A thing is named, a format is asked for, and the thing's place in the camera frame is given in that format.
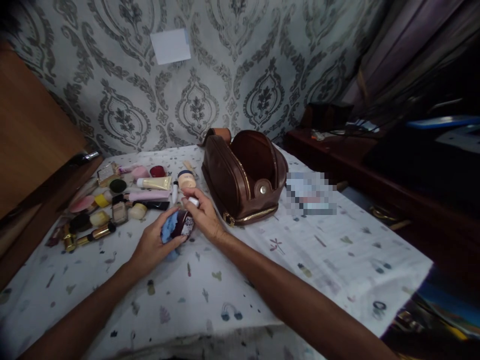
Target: makeup pouch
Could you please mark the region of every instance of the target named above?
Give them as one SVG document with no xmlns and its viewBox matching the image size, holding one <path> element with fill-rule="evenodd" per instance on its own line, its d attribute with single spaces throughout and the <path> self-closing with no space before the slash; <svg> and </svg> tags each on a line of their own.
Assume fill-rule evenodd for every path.
<svg viewBox="0 0 480 360">
<path fill-rule="evenodd" d="M 201 170 L 223 220 L 231 227 L 272 216 L 287 181 L 284 156 L 261 132 L 208 130 Z"/>
</svg>

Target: white paper note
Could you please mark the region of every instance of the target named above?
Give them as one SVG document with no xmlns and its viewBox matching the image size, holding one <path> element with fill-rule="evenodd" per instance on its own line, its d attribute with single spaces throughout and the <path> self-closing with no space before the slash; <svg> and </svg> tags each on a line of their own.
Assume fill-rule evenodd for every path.
<svg viewBox="0 0 480 360">
<path fill-rule="evenodd" d="M 150 38 L 158 65 L 191 58 L 189 36 L 185 28 L 153 33 Z"/>
</svg>

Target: leather bag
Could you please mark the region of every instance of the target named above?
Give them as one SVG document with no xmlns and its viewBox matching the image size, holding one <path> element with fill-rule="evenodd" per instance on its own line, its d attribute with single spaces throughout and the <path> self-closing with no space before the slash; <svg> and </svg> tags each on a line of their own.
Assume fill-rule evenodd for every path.
<svg viewBox="0 0 480 360">
<path fill-rule="evenodd" d="M 279 207 L 289 170 L 287 161 L 265 135 L 211 128 L 203 144 L 201 171 L 223 220 L 231 227 L 272 216 Z"/>
</svg>

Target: finger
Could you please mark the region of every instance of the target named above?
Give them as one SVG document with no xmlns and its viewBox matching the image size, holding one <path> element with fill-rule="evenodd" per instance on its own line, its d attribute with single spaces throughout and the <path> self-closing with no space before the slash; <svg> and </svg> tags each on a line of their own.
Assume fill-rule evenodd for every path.
<svg viewBox="0 0 480 360">
<path fill-rule="evenodd" d="M 204 192 L 197 187 L 184 187 L 181 191 L 187 197 L 193 196 L 194 198 L 197 198 L 200 201 L 200 204 L 210 201 Z"/>
<path fill-rule="evenodd" d="M 162 212 L 160 216 L 157 217 L 156 220 L 152 223 L 152 225 L 155 228 L 161 228 L 165 224 L 165 221 L 167 221 L 167 218 L 173 213 L 175 213 L 178 209 L 178 206 L 174 206 L 167 211 Z"/>
<path fill-rule="evenodd" d="M 185 241 L 187 241 L 188 236 L 183 235 L 183 236 L 176 236 L 169 242 L 167 242 L 165 245 L 162 246 L 164 251 L 167 254 L 170 254 L 173 250 L 178 248 L 181 244 L 183 244 Z"/>
<path fill-rule="evenodd" d="M 181 199 L 181 202 L 183 203 L 183 207 L 187 209 L 190 212 L 190 214 L 192 214 L 193 217 L 195 218 L 200 210 L 198 210 L 197 207 L 192 202 L 188 201 L 186 197 L 183 197 Z"/>
</svg>

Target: wallpaper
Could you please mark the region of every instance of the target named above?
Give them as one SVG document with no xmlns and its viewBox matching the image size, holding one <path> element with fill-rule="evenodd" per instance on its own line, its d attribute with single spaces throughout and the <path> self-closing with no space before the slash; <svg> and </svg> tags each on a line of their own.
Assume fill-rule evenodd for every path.
<svg viewBox="0 0 480 360">
<path fill-rule="evenodd" d="M 2 34 L 105 155 L 199 143 L 210 127 L 274 142 L 337 100 L 384 0 L 22 0 Z M 150 34 L 186 28 L 191 59 L 157 65 Z"/>
</svg>

